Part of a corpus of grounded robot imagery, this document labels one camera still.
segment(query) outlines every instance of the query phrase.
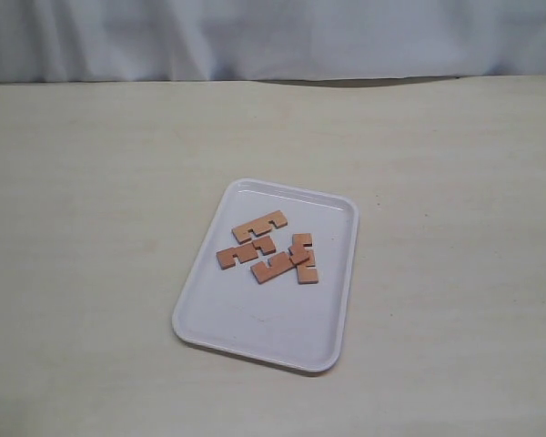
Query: white curtain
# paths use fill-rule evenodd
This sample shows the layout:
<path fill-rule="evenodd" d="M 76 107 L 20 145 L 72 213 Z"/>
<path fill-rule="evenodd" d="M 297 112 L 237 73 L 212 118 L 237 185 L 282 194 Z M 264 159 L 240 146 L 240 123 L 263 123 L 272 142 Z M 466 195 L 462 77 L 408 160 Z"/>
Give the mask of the white curtain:
<path fill-rule="evenodd" d="M 546 74 L 546 0 L 0 0 L 0 82 Z"/>

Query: beige table surface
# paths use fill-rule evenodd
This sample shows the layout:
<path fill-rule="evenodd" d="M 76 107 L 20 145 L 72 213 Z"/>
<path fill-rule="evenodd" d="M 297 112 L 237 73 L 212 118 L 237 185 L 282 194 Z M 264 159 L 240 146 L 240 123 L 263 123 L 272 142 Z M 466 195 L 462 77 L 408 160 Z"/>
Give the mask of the beige table surface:
<path fill-rule="evenodd" d="M 410 82 L 0 86 L 0 436 L 546 437 L 546 77 Z M 244 177 L 359 205 L 323 376 L 172 332 Z"/>

